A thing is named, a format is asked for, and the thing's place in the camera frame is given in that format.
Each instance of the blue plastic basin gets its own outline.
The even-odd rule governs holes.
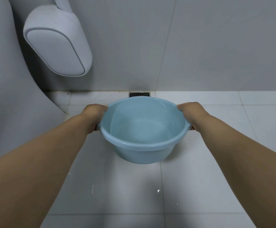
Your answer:
[[[159,98],[131,97],[108,106],[100,131],[116,153],[132,163],[163,160],[192,126],[174,103]]]

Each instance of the person's right arm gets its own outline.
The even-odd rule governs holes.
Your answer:
[[[276,153],[209,115],[197,102],[177,107],[201,134],[255,226],[276,227]]]

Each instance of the white plastic holder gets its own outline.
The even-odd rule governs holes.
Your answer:
[[[68,0],[35,8],[27,17],[23,34],[27,43],[53,72],[83,76],[92,64],[92,54],[77,16]]]

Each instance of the hand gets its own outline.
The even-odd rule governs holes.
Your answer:
[[[177,105],[177,109],[183,112],[183,116],[188,122],[192,123],[191,130],[196,130],[198,132],[198,122],[202,120],[202,117],[210,115],[198,102],[179,104]]]
[[[108,109],[107,105],[91,104],[87,105],[81,115],[87,118],[88,133],[92,133],[96,130],[97,124],[101,122],[104,112]]]

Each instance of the black drain grate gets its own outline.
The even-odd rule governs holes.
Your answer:
[[[129,97],[136,97],[136,96],[147,96],[147,97],[149,97],[149,92],[144,92],[144,93],[129,93]]]

